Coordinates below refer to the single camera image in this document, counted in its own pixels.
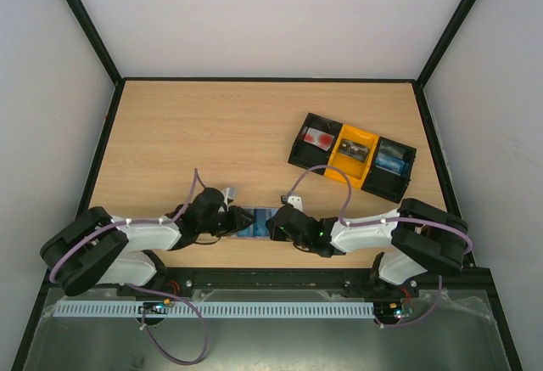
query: red object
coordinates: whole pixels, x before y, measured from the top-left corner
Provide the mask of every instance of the red object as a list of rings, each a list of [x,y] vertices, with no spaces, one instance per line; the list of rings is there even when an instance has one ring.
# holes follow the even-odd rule
[[[179,295],[179,292],[181,292],[181,287],[179,286],[179,283],[175,280],[169,281],[167,284],[169,284],[173,288],[174,295]]]
[[[402,292],[404,292],[404,295],[406,295],[406,300],[409,302],[409,304],[411,305],[411,308],[413,310],[415,310],[415,305],[413,304],[413,300],[411,299],[411,295],[409,294],[409,292],[407,291],[406,288],[400,288],[400,290]]]
[[[322,150],[329,150],[332,146],[333,135],[310,127],[305,133],[304,142],[314,144]]]

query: storage compartment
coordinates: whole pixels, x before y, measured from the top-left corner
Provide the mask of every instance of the storage compartment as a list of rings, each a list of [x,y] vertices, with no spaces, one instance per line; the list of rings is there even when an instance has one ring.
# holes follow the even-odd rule
[[[296,140],[294,140],[288,163],[305,169],[318,165],[327,165],[342,127],[343,125],[339,122],[321,118],[319,115],[307,114],[304,125],[299,130]],[[333,140],[327,143],[327,149],[304,140],[309,136],[308,131],[310,129],[333,136]],[[315,170],[315,173],[324,174],[324,169]]]
[[[360,188],[378,139],[377,135],[344,125],[328,164],[339,168],[349,176],[353,187]],[[324,176],[344,182],[343,176],[331,169],[327,169]]]
[[[380,138],[362,190],[399,203],[410,182],[415,148]]]
[[[398,203],[409,185],[416,152],[402,143],[308,114],[294,140],[288,163],[305,169],[317,165],[337,167],[354,188]],[[335,170],[315,172],[344,182]]]

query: wooden tabletop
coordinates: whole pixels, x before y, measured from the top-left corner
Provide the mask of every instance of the wooden tabletop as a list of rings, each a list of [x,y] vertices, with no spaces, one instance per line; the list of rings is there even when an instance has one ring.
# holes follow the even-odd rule
[[[417,148],[406,197],[445,208],[411,85],[346,82],[127,82],[91,205],[163,215],[184,202],[197,167],[207,186],[236,187],[235,205],[279,207],[304,171],[287,160],[308,112]],[[337,216],[347,188],[311,173],[296,192],[318,219]],[[347,213],[397,206],[355,190]],[[326,259],[290,243],[222,239],[159,256],[170,267],[370,267],[379,251]]]

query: yellow object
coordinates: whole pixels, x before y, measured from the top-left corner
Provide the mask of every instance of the yellow object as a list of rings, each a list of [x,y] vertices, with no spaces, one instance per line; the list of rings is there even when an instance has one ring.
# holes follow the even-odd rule
[[[339,145],[343,139],[352,140],[353,142],[366,146],[369,149],[366,160],[361,162],[357,159],[349,157],[348,155],[339,153]],[[350,184],[354,188],[362,188],[362,184],[364,183],[367,173],[370,170],[370,165],[372,164],[373,154],[377,148],[378,140],[379,136],[374,135],[373,133],[362,131],[361,129],[357,129],[349,125],[343,125],[341,131],[339,132],[338,140],[336,140],[336,144],[333,147],[330,158],[328,159],[328,163],[331,166],[337,167],[343,171],[349,177]],[[345,181],[343,176],[331,169],[327,169],[324,172],[324,177],[329,177],[342,183]]]

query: black metal frame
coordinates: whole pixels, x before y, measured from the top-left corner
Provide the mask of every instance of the black metal frame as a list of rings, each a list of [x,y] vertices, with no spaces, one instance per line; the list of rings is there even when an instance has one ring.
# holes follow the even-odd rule
[[[79,21],[81,28],[92,47],[96,51],[97,56],[104,65],[104,68],[109,74],[111,81],[115,84],[115,92],[109,107],[109,113],[104,123],[104,128],[100,136],[98,147],[92,161],[91,169],[88,174],[87,183],[83,190],[81,202],[77,210],[77,214],[81,214],[88,208],[92,192],[98,178],[98,172],[104,158],[105,150],[108,144],[109,135],[114,124],[115,114],[119,106],[122,91],[126,81],[207,81],[207,82],[398,82],[411,83],[413,92],[417,99],[417,105],[423,121],[424,130],[428,138],[428,145],[434,159],[435,170],[437,171],[439,185],[445,199],[445,205],[449,212],[460,216],[460,209],[456,202],[454,189],[451,185],[451,179],[445,163],[445,158],[441,151],[439,139],[435,131],[435,126],[432,120],[431,113],[428,108],[428,102],[424,96],[424,86],[428,82],[431,75],[434,73],[439,61],[445,54],[446,49],[451,44],[454,36],[460,29],[463,21],[466,19],[472,6],[476,0],[461,0],[456,8],[455,13],[451,17],[443,35],[439,39],[434,51],[428,58],[426,65],[418,77],[418,79],[364,79],[364,78],[230,78],[230,77],[191,77],[191,78],[162,78],[162,77],[121,77],[115,63],[110,57],[107,48],[104,45],[98,31],[96,30],[88,12],[85,10],[81,0],[66,0],[69,4],[74,16]],[[445,284],[449,289],[484,289],[489,297],[492,312],[498,322],[501,339],[506,350],[507,358],[512,371],[522,370],[515,345],[513,343],[511,333],[507,326],[507,321],[501,307],[500,299],[495,289],[494,280],[489,269],[474,267],[473,256],[468,256],[465,262],[465,269],[462,276],[459,278],[447,278]],[[280,288],[296,288],[296,289],[339,289],[346,295],[363,294],[364,290],[359,279],[366,279],[369,269],[338,269],[338,270],[266,270],[266,269],[194,269],[194,268],[174,268],[172,273],[175,274],[179,281],[185,284],[186,280],[192,283],[191,289],[197,288],[200,285],[203,289],[209,288],[209,279],[212,278],[214,286],[218,288],[242,287],[244,289],[274,289]],[[421,275],[417,277],[418,288],[420,289],[435,289],[437,281],[435,276]],[[36,330],[45,298],[49,288],[57,287],[48,282],[46,276],[43,279],[42,287],[40,288],[36,303],[32,309],[29,323],[27,324],[23,339],[20,344],[19,351],[14,361],[13,371],[22,370],[25,365],[25,360],[30,350],[32,337]]]

